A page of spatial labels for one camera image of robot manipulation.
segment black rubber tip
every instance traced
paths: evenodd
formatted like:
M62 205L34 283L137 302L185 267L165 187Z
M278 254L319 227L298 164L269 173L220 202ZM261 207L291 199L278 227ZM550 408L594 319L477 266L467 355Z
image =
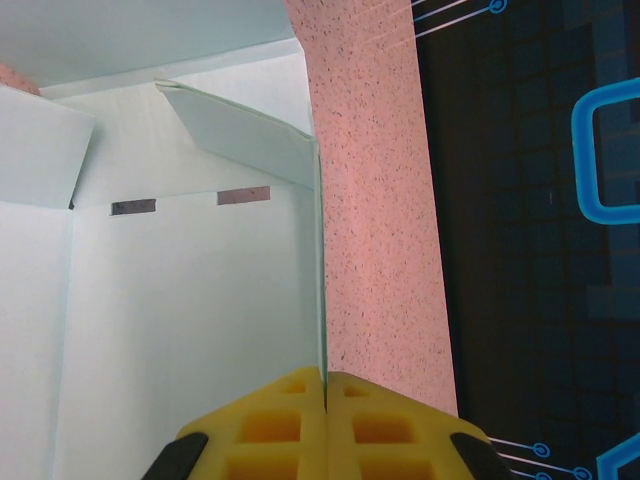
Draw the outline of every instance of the black rubber tip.
M142 480L187 480L209 441L204 433L191 433L162 449Z
M475 480L515 480L508 465L489 443L466 433L454 433L451 441Z

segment pink surface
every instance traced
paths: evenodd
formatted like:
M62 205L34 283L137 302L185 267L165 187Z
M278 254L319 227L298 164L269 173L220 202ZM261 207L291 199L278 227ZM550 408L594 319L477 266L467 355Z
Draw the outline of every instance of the pink surface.
M454 413L410 2L287 4L323 158L329 367Z
M25 92L29 92L34 95L40 95L40 90L37 86L35 86L22 75L19 75L18 73L1 63L0 84L8 85L12 88L17 88L18 90L24 90Z

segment blue rounded rectangle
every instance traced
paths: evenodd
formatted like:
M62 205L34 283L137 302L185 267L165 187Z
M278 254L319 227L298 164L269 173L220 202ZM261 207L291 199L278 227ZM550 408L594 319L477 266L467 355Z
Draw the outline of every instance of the blue rounded rectangle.
M634 78L592 90L573 108L571 134L578 204L584 216L592 222L603 225L640 223L640 205L607 207L600 201L593 133L593 114L597 108L638 97L640 78Z

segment white cardboard box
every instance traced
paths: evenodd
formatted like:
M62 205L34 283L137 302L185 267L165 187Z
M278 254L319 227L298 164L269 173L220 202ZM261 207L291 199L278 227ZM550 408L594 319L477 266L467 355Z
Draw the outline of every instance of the white cardboard box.
M0 478L140 478L188 421L326 369L319 156L281 0L4 2L0 61L45 97L0 87ZM155 212L112 215L140 199Z

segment cardboard flap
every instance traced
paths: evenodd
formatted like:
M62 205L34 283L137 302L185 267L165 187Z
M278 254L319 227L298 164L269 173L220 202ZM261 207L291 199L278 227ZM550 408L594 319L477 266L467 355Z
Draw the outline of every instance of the cardboard flap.
M315 138L292 125L216 95L157 80L198 146L313 189Z
M0 7L2 61L41 87L291 37L282 0L22 0Z
M0 86L0 201L68 208L91 116Z

